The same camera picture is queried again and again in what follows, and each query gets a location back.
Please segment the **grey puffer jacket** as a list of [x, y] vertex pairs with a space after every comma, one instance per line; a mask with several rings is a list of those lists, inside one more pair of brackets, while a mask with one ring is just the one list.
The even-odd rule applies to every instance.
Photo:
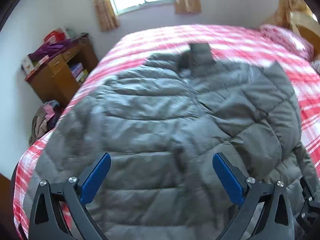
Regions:
[[25, 213], [42, 179], [77, 176], [105, 152], [111, 169], [88, 210], [109, 239], [216, 238], [236, 211], [212, 167], [217, 152], [257, 181], [282, 181], [294, 216], [300, 178], [319, 194], [281, 65], [216, 61], [208, 44], [153, 54], [73, 106], [40, 154]]

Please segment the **red box on desk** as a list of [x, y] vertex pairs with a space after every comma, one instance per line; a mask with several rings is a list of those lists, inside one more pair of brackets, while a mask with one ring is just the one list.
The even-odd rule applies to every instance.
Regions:
[[66, 39], [65, 33], [62, 29], [56, 29], [50, 32], [45, 38], [44, 42], [49, 42], [50, 44], [63, 41]]

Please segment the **books in desk shelf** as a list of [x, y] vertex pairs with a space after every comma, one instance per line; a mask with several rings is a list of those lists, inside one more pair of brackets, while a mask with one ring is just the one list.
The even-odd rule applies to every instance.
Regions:
[[88, 71], [83, 67], [82, 63], [74, 64], [70, 67], [70, 70], [78, 83], [83, 83], [88, 77]]

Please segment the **purple garment on desk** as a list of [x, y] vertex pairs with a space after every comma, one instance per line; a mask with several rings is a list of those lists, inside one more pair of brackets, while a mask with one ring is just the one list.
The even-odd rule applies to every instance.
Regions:
[[45, 56], [52, 57], [59, 51], [70, 47], [72, 44], [74, 44], [74, 42], [71, 39], [57, 41], [54, 43], [45, 42], [36, 51], [28, 54], [28, 57], [31, 61], [40, 61]]

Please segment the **pink folded blanket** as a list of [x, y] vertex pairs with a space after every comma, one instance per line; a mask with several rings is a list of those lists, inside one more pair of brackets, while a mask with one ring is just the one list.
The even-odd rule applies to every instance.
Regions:
[[278, 27], [271, 24], [263, 24], [259, 31], [273, 42], [283, 46], [289, 52], [305, 59], [312, 61], [314, 56], [314, 47], [305, 38], [294, 34], [291, 30]]

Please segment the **red plaid bed sheet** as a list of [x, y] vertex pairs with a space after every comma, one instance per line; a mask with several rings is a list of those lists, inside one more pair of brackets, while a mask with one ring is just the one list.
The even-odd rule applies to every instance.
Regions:
[[[319, 75], [305, 59], [289, 52], [260, 32], [243, 27], [180, 25], [126, 35], [91, 71], [72, 97], [61, 119], [108, 77], [141, 66], [153, 54], [182, 54], [189, 50], [191, 44], [208, 44], [216, 61], [240, 62], [258, 67], [268, 67], [272, 61], [276, 61], [281, 65], [298, 100], [302, 119], [302, 144], [318, 176]], [[24, 233], [28, 232], [30, 217], [23, 209], [25, 195], [40, 154], [56, 127], [33, 144], [18, 163], [13, 198], [14, 224], [16, 229], [22, 229]]]

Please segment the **striped pillow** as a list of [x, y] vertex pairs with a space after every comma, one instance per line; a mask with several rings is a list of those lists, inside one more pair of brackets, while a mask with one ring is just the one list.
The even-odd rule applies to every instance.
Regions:
[[312, 66], [312, 68], [315, 70], [315, 72], [320, 75], [320, 61], [316, 60], [310, 63], [310, 65]]

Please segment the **left beige curtain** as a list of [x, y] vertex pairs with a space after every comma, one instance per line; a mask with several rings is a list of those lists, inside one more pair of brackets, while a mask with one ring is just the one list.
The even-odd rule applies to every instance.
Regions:
[[101, 31], [111, 31], [120, 27], [112, 0], [93, 0], [93, 3]]

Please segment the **yellow drape by headboard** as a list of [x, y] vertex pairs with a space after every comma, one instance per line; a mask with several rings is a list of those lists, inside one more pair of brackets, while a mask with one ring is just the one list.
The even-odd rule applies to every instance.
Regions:
[[264, 24], [271, 24], [290, 29], [290, 19], [293, 12], [302, 12], [311, 17], [313, 15], [304, 0], [278, 0], [277, 9], [274, 14], [265, 20]]

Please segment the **brown wooden desk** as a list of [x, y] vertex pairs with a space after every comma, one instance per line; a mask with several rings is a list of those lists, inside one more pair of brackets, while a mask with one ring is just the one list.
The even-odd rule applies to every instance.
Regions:
[[82, 33], [70, 46], [50, 57], [25, 81], [43, 103], [56, 100], [66, 107], [81, 86], [71, 71], [75, 63], [81, 63], [88, 73], [99, 63], [88, 33]]

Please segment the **white carton on desk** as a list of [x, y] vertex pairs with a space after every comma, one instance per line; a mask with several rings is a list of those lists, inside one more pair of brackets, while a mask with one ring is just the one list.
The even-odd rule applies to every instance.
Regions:
[[28, 76], [35, 69], [34, 64], [28, 55], [23, 58], [21, 66], [26, 76]]

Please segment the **wooden headboard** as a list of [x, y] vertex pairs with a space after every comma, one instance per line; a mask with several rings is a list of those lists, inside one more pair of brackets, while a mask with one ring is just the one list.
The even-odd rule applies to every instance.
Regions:
[[313, 45], [314, 56], [319, 57], [319, 23], [302, 12], [292, 12], [290, 14], [290, 24], [292, 31]]

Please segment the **clothes pile on floor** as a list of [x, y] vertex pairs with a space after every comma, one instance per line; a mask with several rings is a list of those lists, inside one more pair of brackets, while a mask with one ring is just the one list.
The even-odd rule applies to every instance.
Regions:
[[29, 145], [31, 146], [51, 131], [63, 112], [63, 107], [56, 100], [45, 102], [33, 117]]

